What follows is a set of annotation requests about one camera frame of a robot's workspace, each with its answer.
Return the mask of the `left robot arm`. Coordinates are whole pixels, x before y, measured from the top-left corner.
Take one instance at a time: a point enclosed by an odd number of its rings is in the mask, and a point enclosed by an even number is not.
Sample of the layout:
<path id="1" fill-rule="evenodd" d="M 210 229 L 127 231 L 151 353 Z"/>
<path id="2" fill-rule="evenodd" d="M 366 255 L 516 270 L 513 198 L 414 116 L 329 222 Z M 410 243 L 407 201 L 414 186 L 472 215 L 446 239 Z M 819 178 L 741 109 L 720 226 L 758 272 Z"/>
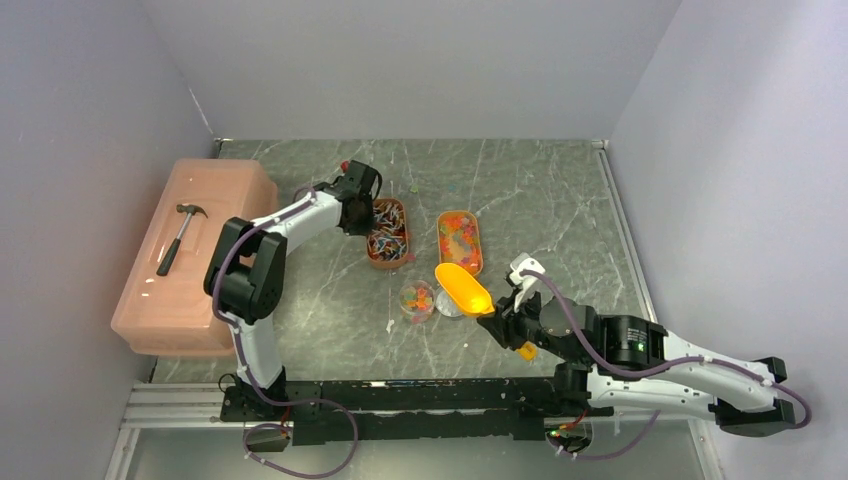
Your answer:
<path id="1" fill-rule="evenodd" d="M 232 217 L 224 223 L 203 288 L 213 315 L 229 327 L 236 377 L 252 388 L 247 404 L 261 419 L 279 417 L 288 402 L 270 319 L 284 291 L 287 257 L 326 230 L 369 234 L 382 185 L 377 169 L 350 160 L 335 180 L 299 189 L 289 206 L 254 220 Z"/>

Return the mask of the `clear plastic jar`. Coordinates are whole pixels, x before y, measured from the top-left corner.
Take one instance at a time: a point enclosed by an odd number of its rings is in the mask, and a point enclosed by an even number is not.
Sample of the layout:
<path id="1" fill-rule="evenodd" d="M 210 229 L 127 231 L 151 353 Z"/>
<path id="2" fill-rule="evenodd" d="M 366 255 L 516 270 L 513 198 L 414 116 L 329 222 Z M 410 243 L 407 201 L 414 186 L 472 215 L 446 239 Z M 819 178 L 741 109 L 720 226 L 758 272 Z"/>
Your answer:
<path id="1" fill-rule="evenodd" d="M 425 281 L 409 281 L 400 290 L 399 305 L 401 313 L 412 324 L 420 324 L 427 321 L 434 311 L 434 303 L 434 289 Z"/>

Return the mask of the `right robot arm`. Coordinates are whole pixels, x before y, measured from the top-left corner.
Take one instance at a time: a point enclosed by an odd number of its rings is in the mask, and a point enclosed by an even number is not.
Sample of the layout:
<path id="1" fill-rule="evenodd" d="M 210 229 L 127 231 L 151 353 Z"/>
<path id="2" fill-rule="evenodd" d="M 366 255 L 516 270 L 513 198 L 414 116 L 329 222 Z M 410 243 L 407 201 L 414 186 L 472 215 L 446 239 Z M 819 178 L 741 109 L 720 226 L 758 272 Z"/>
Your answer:
<path id="1" fill-rule="evenodd" d="M 778 389 L 787 372 L 777 357 L 734 360 L 640 317 L 602 315 L 570 299 L 542 302 L 538 293 L 522 302 L 483 296 L 470 310 L 501 347 L 526 360 L 539 350 L 559 358 L 550 392 L 561 415 L 659 410 L 754 438 L 799 425 Z"/>

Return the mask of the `orange plastic scoop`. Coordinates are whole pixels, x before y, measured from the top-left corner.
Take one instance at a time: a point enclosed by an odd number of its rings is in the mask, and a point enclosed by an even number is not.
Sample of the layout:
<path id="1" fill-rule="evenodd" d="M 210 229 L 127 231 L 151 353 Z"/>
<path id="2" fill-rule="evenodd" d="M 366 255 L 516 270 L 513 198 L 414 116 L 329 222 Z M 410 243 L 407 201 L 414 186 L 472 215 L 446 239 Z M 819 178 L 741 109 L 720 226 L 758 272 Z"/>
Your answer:
<path id="1" fill-rule="evenodd" d="M 441 263 L 435 268 L 435 276 L 465 316 L 476 320 L 479 316 L 494 314 L 496 301 L 490 292 L 459 265 Z M 512 286 L 511 289 L 504 297 L 514 296 Z"/>

